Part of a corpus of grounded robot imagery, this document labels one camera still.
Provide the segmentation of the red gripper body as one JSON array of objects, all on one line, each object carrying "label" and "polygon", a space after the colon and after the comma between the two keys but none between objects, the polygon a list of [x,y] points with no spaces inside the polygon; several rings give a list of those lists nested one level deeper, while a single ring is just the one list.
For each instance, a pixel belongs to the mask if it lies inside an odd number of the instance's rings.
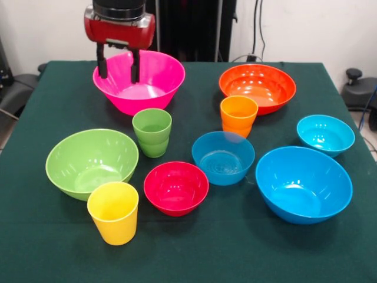
[{"label": "red gripper body", "polygon": [[93,42],[146,50],[153,42],[156,19],[152,14],[145,14],[136,22],[115,22],[95,19],[94,14],[90,14],[84,16],[84,27],[87,37]]}]

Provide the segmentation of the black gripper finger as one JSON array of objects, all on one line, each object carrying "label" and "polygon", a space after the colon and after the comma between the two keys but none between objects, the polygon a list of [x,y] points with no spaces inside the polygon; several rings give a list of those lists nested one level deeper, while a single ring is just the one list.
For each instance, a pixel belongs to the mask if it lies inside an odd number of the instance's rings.
[{"label": "black gripper finger", "polygon": [[97,43],[96,49],[98,74],[102,79],[106,79],[108,76],[107,60],[104,57],[104,44]]},{"label": "black gripper finger", "polygon": [[133,55],[133,63],[131,65],[131,83],[136,84],[140,81],[140,50],[130,49]]}]

